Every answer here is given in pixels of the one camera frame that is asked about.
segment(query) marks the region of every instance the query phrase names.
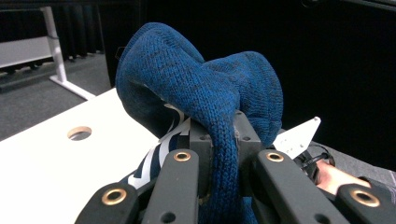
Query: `knit texture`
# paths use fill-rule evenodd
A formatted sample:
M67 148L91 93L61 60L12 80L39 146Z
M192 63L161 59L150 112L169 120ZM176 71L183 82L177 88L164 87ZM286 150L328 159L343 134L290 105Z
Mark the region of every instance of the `knit texture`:
M276 73L257 52L205 62L180 33L161 23L144 25L122 53L116 88L127 113L156 136L166 134L175 112L209 132L214 147L210 198L200 223L240 223L235 109L243 111L265 146L281 127L283 96Z

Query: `striped fabric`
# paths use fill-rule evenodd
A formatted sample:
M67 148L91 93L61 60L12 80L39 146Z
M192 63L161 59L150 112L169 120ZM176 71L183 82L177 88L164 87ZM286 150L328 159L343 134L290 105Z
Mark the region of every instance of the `striped fabric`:
M148 152L146 157L140 162L137 170L123 179L123 182L127 180L127 183L136 189L146 185L151 179L160 174L166 155L177 149L177 139L180 136L188 136L190 133L191 119L173 106L165 106L175 109L178 113L178 118L174 118L168 133L159 140L157 146Z

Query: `gray carpet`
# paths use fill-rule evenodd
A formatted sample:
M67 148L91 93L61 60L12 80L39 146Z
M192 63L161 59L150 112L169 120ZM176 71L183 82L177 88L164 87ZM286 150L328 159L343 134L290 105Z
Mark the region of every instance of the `gray carpet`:
M67 79L94 95L110 90L104 54L64 62ZM54 63L0 77L0 141L86 100L49 80Z

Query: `metal grommet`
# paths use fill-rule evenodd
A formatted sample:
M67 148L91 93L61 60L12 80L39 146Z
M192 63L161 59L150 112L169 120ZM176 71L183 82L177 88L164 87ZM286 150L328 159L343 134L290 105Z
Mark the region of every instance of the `metal grommet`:
M364 204L366 206L378 207L380 205L378 198L369 192L360 189L353 189L352 191L350 191L350 195L356 202Z
M187 152L178 152L177 154L175 154L174 159L176 161L187 161L191 158L190 153Z
M102 196L102 203L105 205L115 205L121 203L125 198L125 189L108 189Z
M280 154L277 154L275 152L270 152L267 154L267 159L270 161L281 162L281 161L283 161L284 158Z

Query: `white table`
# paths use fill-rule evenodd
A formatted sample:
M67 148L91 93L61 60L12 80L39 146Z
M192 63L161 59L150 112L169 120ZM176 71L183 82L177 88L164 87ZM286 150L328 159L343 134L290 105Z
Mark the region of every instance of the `white table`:
M91 136L70 140L80 126ZM0 142L0 223L74 223L99 188L136 169L157 141L113 89Z

